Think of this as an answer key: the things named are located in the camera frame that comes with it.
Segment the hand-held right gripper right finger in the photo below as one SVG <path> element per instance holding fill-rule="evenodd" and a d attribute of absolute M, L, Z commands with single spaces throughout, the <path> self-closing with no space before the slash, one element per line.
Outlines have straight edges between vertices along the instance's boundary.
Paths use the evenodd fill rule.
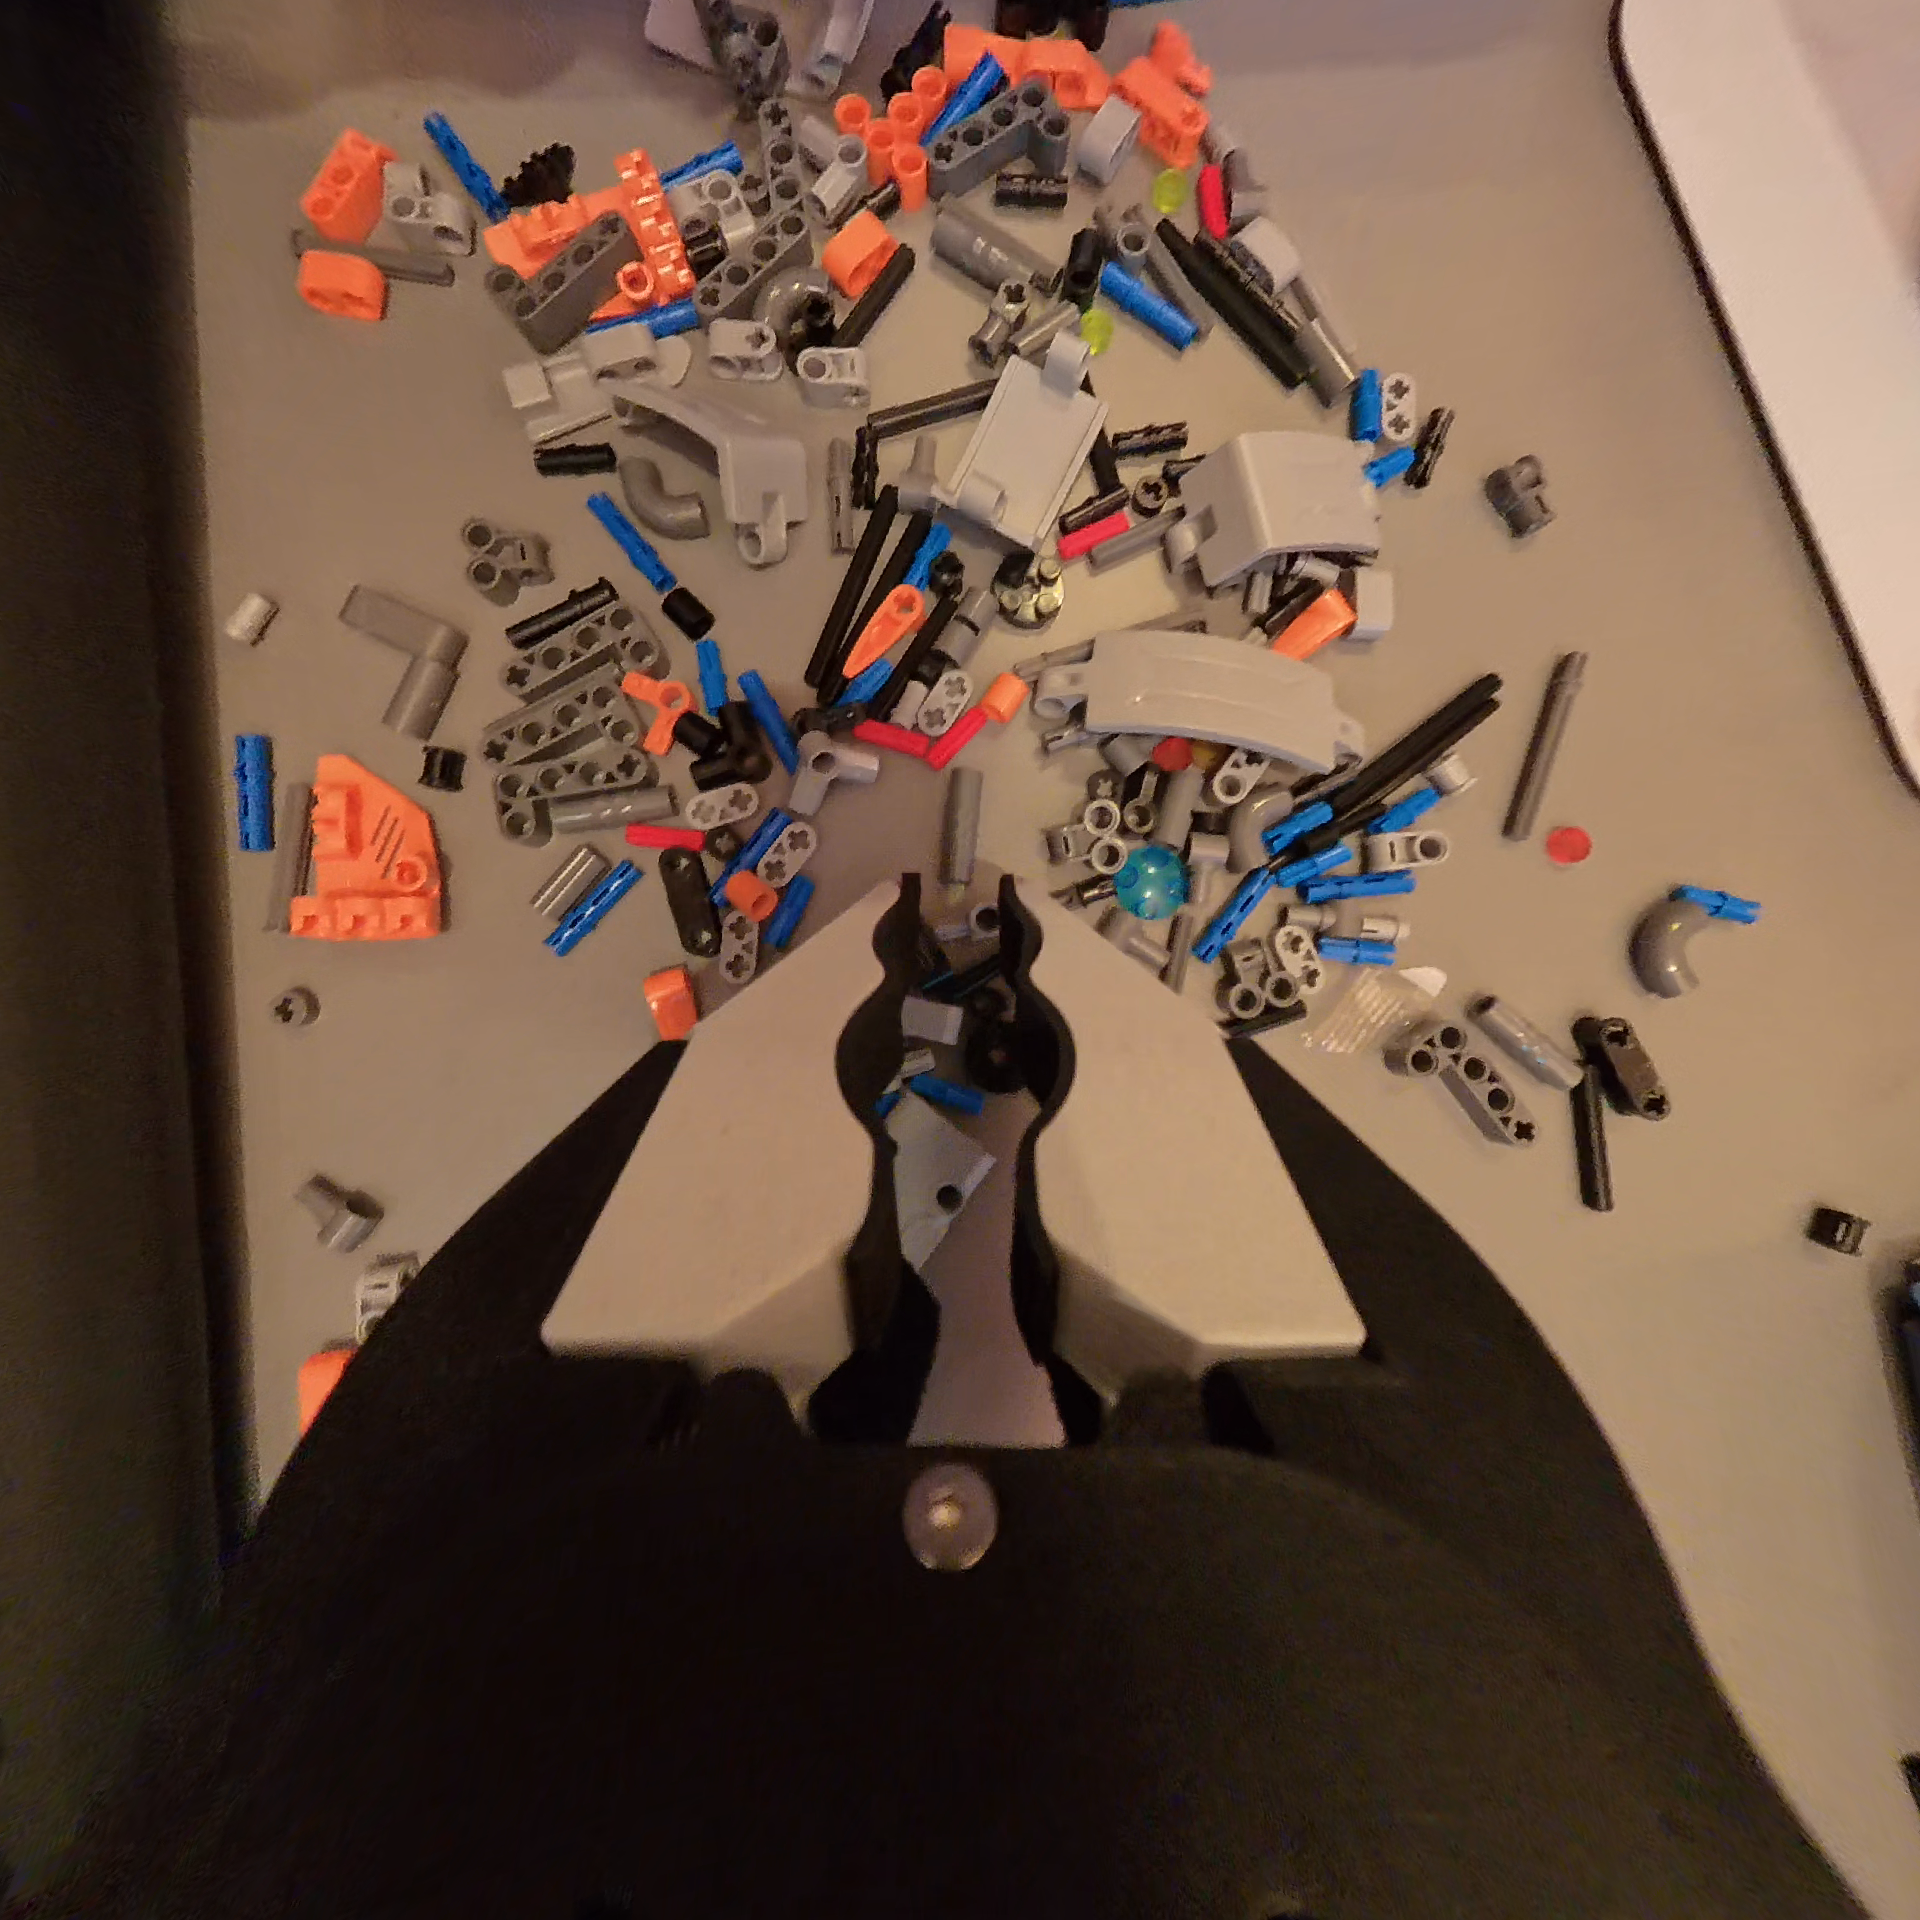
<path fill-rule="evenodd" d="M 1113 1403 L 1144 1373 L 1350 1357 L 1362 1316 L 1213 1019 L 1003 876 L 1016 1041 L 1040 1106 L 1016 1160 L 1011 1282 L 1029 1355 Z"/>

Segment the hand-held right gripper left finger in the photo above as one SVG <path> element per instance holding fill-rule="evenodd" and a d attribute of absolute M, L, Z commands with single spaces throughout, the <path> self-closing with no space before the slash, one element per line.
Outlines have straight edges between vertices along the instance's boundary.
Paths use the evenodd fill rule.
<path fill-rule="evenodd" d="M 695 1026 L 543 1323 L 552 1351 L 760 1370 L 816 1431 L 910 1431 L 927 1288 L 879 1102 L 922 935 L 920 877 L 888 877 Z"/>

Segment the light grey panel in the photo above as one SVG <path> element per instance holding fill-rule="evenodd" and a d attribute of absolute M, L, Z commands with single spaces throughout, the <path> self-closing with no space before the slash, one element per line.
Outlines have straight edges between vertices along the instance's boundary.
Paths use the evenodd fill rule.
<path fill-rule="evenodd" d="M 886 1119 L 903 1260 L 920 1279 L 996 1158 L 929 1102 L 905 1093 Z"/>

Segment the pile of plastic building pieces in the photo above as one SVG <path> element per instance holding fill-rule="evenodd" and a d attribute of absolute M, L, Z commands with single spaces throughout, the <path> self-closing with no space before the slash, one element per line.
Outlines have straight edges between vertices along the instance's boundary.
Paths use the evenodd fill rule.
<path fill-rule="evenodd" d="M 1180 350 L 1098 300 L 1105 352 L 1078 313 L 1042 346 L 1109 413 L 1037 551 L 927 499 L 983 406 L 881 454 L 907 488 L 829 660 L 877 619 L 896 638 L 827 701 L 806 664 L 866 519 L 845 506 L 862 408 L 808 406 L 792 371 L 715 380 L 704 333 L 643 322 L 539 354 L 496 315 L 489 248 L 457 291 L 325 319 L 266 215 L 331 120 L 203 127 L 221 562 L 279 608 L 225 640 L 221 694 L 242 809 L 275 837 L 231 859 L 234 989 L 279 991 L 236 1097 L 253 1279 L 439 1243 L 658 1037 L 647 974 L 719 1006 L 901 866 L 964 970 L 1000 866 L 1092 879 L 1109 913 L 1168 781 L 1198 786 L 1181 848 L 1226 840 L 1239 803 L 1337 783 L 1482 677 L 1488 718 L 1438 751 L 1467 794 L 1401 827 L 1451 859 L 1345 913 L 1558 1043 L 1635 1000 L 1618 918 L 1694 876 L 1698 835 L 1659 796 L 1692 744 L 1668 658 L 1690 636 L 1633 523 L 1653 203 L 1612 20 L 1204 12 L 1202 53 L 1250 81 L 1217 96 L 1254 109 L 1362 359 L 1415 387 L 1408 436 L 1458 411 L 1438 476 L 1369 478 L 1412 443 L 1352 441 L 1349 398 L 1289 393 L 1224 322 Z M 1183 445 L 1122 458 L 1089 519 L 1104 439 L 1161 421 Z M 866 610 L 901 593 L 916 627 Z M 439 937 L 288 929 L 327 753 L 433 816 Z"/>

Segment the orange studded panel piece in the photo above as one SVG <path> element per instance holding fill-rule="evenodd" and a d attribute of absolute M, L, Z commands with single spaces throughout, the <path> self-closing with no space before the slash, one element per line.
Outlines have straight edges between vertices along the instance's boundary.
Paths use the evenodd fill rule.
<path fill-rule="evenodd" d="M 439 937 L 442 866 L 433 816 L 350 755 L 318 759 L 312 889 L 290 902 L 288 929 L 331 942 Z"/>

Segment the black perforated panel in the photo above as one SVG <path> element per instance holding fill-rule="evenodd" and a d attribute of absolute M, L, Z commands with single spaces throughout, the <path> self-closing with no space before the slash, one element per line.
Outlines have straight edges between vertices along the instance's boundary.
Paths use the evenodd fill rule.
<path fill-rule="evenodd" d="M 164 3 L 4 3 L 4 1906 L 67 1884 L 244 1470 L 199 322 Z"/>

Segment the white book stand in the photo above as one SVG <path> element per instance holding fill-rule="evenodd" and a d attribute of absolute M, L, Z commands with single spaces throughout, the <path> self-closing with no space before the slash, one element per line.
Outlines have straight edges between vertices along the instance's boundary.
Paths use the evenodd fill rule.
<path fill-rule="evenodd" d="M 1911 268 L 1781 3 L 1620 1 L 1612 38 L 1869 707 L 1917 785 Z"/>

